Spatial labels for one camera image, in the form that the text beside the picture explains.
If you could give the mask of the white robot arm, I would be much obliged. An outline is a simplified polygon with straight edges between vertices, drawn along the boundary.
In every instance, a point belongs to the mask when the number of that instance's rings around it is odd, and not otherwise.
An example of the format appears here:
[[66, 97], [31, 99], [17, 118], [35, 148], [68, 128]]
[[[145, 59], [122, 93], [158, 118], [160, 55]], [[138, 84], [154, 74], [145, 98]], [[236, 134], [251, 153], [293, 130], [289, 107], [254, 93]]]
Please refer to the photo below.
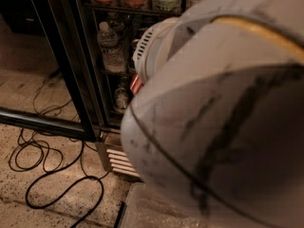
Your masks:
[[158, 29], [121, 125], [137, 173], [214, 228], [304, 228], [304, 0], [200, 0]]

